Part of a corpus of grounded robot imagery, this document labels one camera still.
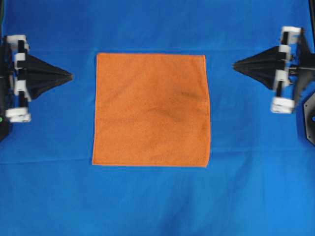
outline orange towel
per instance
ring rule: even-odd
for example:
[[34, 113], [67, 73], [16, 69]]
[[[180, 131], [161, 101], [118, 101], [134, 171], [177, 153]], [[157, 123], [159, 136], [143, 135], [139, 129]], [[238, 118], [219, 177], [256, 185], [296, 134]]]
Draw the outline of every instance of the orange towel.
[[97, 55], [94, 165], [206, 167], [204, 56]]

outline towel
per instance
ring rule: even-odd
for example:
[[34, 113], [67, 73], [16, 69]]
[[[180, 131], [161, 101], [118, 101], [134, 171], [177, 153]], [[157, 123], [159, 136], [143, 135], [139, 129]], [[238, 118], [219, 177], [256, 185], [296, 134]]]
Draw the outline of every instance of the towel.
[[94, 165], [207, 166], [204, 56], [100, 53], [96, 61]]

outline white plastic part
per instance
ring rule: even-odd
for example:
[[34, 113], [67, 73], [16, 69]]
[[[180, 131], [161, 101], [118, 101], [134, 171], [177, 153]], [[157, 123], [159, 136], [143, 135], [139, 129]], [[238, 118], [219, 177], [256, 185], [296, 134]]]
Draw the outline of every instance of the white plastic part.
[[30, 50], [30, 47], [29, 45], [27, 44], [27, 41], [26, 41], [26, 36], [23, 35], [23, 34], [16, 34], [16, 35], [9, 35], [6, 37], [6, 41], [7, 43], [10, 44], [11, 46], [11, 49], [13, 51], [17, 51], [18, 50], [18, 45], [19, 45], [19, 40], [23, 40], [24, 41], [24, 48], [29, 51]]
[[5, 116], [10, 122], [30, 122], [31, 115], [26, 107], [11, 108], [5, 111]]
[[301, 34], [301, 28], [292, 27], [292, 26], [284, 26], [281, 31], [281, 41], [283, 38], [284, 32], [288, 32], [288, 44], [295, 44], [298, 42], [298, 36]]
[[278, 82], [282, 81], [282, 87], [287, 87], [290, 85], [289, 73], [285, 70], [276, 70], [275, 82], [273, 90], [276, 91], [278, 87]]
[[19, 92], [24, 92], [24, 97], [28, 99], [29, 102], [31, 102], [31, 96], [29, 94], [29, 91], [26, 88], [26, 81], [25, 80], [16, 80], [15, 81], [15, 87], [14, 87], [14, 94], [16, 96], [19, 95]]
[[17, 53], [15, 54], [15, 59], [14, 59], [14, 67], [16, 70], [22, 69], [18, 67], [18, 61], [23, 61], [25, 60], [25, 53]]
[[291, 47], [290, 46], [284, 45], [284, 44], [280, 45], [279, 46], [279, 52], [280, 53], [286, 53], [285, 60], [286, 60], [286, 62], [290, 61], [290, 57], [291, 57]]
[[294, 109], [294, 101], [283, 97], [274, 97], [271, 103], [271, 112], [291, 114]]

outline blue backdrop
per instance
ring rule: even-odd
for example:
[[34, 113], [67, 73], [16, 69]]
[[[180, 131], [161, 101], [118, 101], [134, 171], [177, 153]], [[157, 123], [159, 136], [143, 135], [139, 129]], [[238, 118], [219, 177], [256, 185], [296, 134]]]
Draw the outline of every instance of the blue backdrop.
[[[31, 54], [75, 78], [32, 102], [31, 123], [0, 143], [0, 235], [314, 235], [301, 108], [272, 114], [273, 93], [231, 67], [276, 46], [283, 25], [311, 42], [307, 2], [7, 0], [5, 34], [26, 34]], [[207, 168], [91, 165], [98, 52], [206, 55]]]

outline blue table surface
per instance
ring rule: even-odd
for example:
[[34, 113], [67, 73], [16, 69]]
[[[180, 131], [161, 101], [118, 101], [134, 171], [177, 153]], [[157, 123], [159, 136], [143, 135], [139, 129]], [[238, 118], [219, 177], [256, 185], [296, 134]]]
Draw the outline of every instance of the blue table surface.
[[[6, 0], [5, 8], [5, 34], [27, 35], [32, 55], [75, 78], [32, 102], [32, 121], [0, 143], [0, 235], [315, 234], [315, 147], [302, 108], [272, 114], [273, 92], [231, 66], [278, 45], [285, 25], [304, 27], [314, 50], [308, 1]], [[99, 52], [206, 55], [207, 168], [92, 166]]]

